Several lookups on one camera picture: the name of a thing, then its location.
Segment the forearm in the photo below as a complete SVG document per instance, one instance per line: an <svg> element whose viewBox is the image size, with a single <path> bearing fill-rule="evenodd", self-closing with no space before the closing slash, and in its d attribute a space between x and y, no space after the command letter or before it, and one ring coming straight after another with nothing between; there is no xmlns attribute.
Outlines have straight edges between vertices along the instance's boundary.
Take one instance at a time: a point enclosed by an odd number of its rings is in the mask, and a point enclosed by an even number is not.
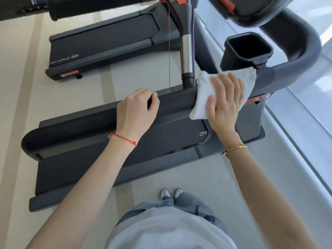
<svg viewBox="0 0 332 249"><path fill-rule="evenodd" d="M27 248L81 248L134 145L116 136Z"/></svg>
<svg viewBox="0 0 332 249"><path fill-rule="evenodd" d="M226 148L238 146L233 134ZM248 149L228 152L241 193L271 248L319 248L293 207L263 172Z"/></svg>

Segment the hand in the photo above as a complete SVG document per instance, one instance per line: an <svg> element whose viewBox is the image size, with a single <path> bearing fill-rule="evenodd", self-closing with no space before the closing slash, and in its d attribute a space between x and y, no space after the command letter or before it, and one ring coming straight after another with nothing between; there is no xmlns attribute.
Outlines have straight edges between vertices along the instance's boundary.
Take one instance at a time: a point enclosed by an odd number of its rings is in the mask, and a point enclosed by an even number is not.
<svg viewBox="0 0 332 249"><path fill-rule="evenodd" d="M206 105L210 126L225 148L238 145L241 140L235 132L235 122L243 101L243 83L232 73L218 74L218 78L211 76L210 80L216 90L216 99L209 96Z"/></svg>
<svg viewBox="0 0 332 249"><path fill-rule="evenodd" d="M151 97L152 103L147 109L147 100ZM159 99L156 92L143 88L136 90L118 104L116 134L138 142L152 125L158 108Z"/></svg>

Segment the white towel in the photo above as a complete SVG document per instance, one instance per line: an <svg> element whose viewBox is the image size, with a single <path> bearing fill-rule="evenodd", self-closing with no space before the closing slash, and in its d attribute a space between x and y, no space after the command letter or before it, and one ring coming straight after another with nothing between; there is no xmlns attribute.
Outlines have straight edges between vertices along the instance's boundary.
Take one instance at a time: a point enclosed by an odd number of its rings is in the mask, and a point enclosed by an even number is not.
<svg viewBox="0 0 332 249"><path fill-rule="evenodd" d="M242 79L244 85L244 98L242 104L240 105L241 109L249 98L252 89L254 88L256 81L256 69L254 69L253 67L249 67L241 70L222 72L222 74L227 75L230 72L233 73L238 79ZM215 97L215 89L210 81L210 76L216 77L217 74L210 75L207 72L202 71L197 80L197 99L195 107L189 114L190 119L207 119L208 117L206 111L207 99L210 95L213 95Z"/></svg>

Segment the person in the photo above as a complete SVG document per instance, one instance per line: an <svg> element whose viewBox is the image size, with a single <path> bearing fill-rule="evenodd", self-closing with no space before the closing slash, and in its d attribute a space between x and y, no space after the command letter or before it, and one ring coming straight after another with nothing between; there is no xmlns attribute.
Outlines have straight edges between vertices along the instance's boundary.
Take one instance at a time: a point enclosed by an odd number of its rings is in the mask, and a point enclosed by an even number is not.
<svg viewBox="0 0 332 249"><path fill-rule="evenodd" d="M241 193L271 248L314 249L319 245L296 211L264 174L235 131L243 84L233 74L211 77L216 98L207 101L208 121L227 151ZM147 101L152 103L147 109ZM116 135L52 213L27 248L81 248L114 184L122 164L156 118L156 92L138 89L118 104ZM236 245L213 211L178 188L172 199L144 201L120 219L105 248L223 248Z"/></svg>

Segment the person's left hand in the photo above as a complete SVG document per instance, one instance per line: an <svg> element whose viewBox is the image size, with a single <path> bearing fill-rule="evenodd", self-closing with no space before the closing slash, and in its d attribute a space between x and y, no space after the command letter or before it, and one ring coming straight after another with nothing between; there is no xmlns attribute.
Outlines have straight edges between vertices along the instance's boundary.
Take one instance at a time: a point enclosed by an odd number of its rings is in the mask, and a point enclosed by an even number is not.
<svg viewBox="0 0 332 249"><path fill-rule="evenodd" d="M151 97L152 103L147 109L147 101ZM152 125L158 108L159 99L156 92L144 88L136 90L118 104L116 134L138 142Z"/></svg>

